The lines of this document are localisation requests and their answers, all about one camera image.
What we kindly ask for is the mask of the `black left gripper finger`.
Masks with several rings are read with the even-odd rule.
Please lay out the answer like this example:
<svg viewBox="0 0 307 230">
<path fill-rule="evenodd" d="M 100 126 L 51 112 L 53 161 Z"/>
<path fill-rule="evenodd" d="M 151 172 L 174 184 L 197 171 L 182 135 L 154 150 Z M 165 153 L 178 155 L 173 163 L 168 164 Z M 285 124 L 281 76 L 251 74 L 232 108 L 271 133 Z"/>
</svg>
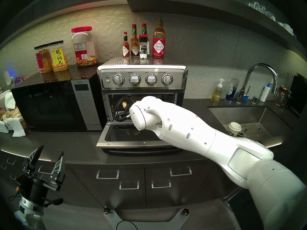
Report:
<svg viewBox="0 0 307 230">
<path fill-rule="evenodd" d="M 34 173 L 35 165 L 37 164 L 44 145 L 34 150 L 28 157 L 25 158 L 22 166 L 22 171 L 25 173 Z"/>
<path fill-rule="evenodd" d="M 61 152 L 53 171 L 50 174 L 50 180 L 53 184 L 62 185 L 65 179 L 65 154 Z"/>
</svg>

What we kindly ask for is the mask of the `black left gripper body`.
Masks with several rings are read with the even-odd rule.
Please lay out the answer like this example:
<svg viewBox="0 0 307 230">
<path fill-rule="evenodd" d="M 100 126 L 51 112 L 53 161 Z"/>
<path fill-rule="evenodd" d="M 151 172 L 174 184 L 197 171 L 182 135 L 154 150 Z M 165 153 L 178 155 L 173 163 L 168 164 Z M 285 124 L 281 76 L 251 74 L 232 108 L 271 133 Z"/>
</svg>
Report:
<svg viewBox="0 0 307 230">
<path fill-rule="evenodd" d="M 53 184 L 49 178 L 44 179 L 35 173 L 24 173 L 15 179 L 17 193 L 24 199 L 40 207 L 49 205 L 61 205 L 62 198 L 50 200 L 47 198 L 49 190 L 59 191 L 61 185 Z"/>
</svg>

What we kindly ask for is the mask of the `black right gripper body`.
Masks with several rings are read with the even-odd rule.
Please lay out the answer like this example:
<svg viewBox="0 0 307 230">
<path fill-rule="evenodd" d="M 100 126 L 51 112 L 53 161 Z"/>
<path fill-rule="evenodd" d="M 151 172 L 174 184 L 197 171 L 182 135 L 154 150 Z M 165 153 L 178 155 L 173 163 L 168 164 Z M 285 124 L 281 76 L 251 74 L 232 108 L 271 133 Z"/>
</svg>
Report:
<svg viewBox="0 0 307 230">
<path fill-rule="evenodd" d="M 129 118 L 129 109 L 135 103 L 132 95 L 124 95 L 116 104 L 116 118 Z"/>
</svg>

